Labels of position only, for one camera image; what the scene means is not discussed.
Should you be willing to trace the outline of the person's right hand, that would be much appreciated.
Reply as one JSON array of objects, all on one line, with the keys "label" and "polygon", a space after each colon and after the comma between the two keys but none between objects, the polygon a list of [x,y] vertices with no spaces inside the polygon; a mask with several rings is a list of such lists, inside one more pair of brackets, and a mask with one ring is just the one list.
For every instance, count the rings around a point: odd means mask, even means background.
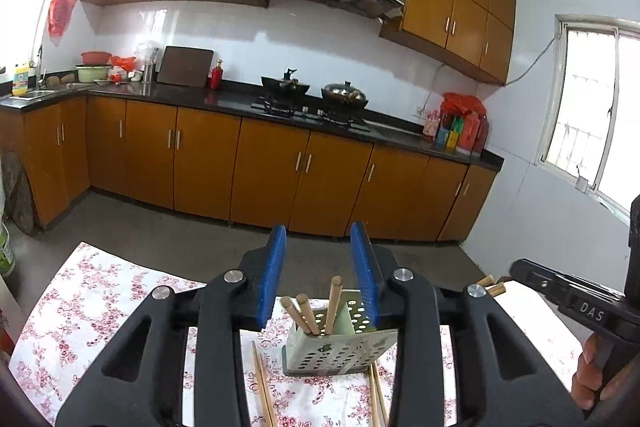
[{"label": "person's right hand", "polygon": [[623,387],[632,364],[621,369],[606,386],[602,384],[603,373],[594,359],[596,358],[598,338],[592,334],[584,343],[582,354],[578,359],[577,371],[572,379],[570,395],[583,411],[590,411],[594,406],[596,392],[600,392],[600,400],[612,398]]}]

